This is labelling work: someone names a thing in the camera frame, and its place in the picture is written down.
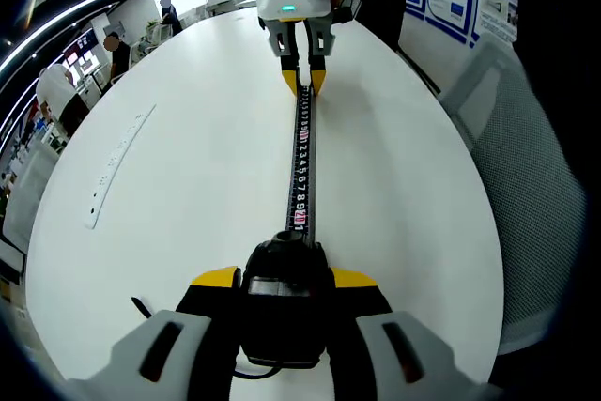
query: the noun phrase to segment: tape measure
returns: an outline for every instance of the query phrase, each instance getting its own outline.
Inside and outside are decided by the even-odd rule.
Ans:
[[[286,230],[305,234],[307,244],[315,242],[315,178],[316,96],[312,86],[301,86],[297,95]]]

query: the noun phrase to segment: gray mesh chair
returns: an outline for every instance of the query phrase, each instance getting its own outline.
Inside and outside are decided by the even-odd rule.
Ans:
[[[578,252],[586,198],[505,43],[482,36],[439,99],[470,150],[495,216],[505,292],[499,354],[506,354],[544,337]]]

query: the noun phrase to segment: desk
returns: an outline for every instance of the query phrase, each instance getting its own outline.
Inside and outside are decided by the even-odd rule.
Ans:
[[[470,154],[399,57],[358,23],[333,33],[317,102],[316,237],[333,266],[372,276],[393,309],[412,312],[485,380],[501,335],[502,265]],[[152,103],[96,228],[85,228],[104,165]],[[197,275],[243,268],[285,227],[294,113],[253,8],[186,29],[99,101],[54,170],[29,247],[27,306],[65,377],[100,370],[142,323],[131,296],[173,310]],[[328,367],[232,387],[232,399],[284,393],[330,399]]]

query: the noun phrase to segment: office chair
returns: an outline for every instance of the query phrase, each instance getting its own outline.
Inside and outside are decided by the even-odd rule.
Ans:
[[[470,151],[495,217],[504,280],[499,354],[507,354],[545,336],[584,232],[585,193],[506,43],[482,35],[439,100]]]
[[[57,162],[58,154],[50,145],[35,142],[10,193],[2,232],[23,254],[29,249],[39,202]]]

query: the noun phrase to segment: black cable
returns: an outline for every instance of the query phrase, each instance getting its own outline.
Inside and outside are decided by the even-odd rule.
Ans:
[[[236,378],[240,378],[240,379],[249,379],[249,380],[259,380],[259,379],[267,379],[267,378],[271,378],[272,376],[277,375],[280,370],[282,368],[279,368],[277,366],[274,366],[273,368],[271,368],[267,373],[265,373],[264,375],[245,375],[244,373],[241,373],[240,371],[236,371],[234,370],[234,376]]]
[[[142,301],[140,301],[139,299],[134,298],[134,297],[131,297],[131,301],[133,302],[133,305],[135,305],[138,308],[138,310],[140,311],[140,313],[142,315],[144,315],[144,317],[150,318],[152,316],[152,314],[146,308],[146,306],[144,305],[144,303]]]

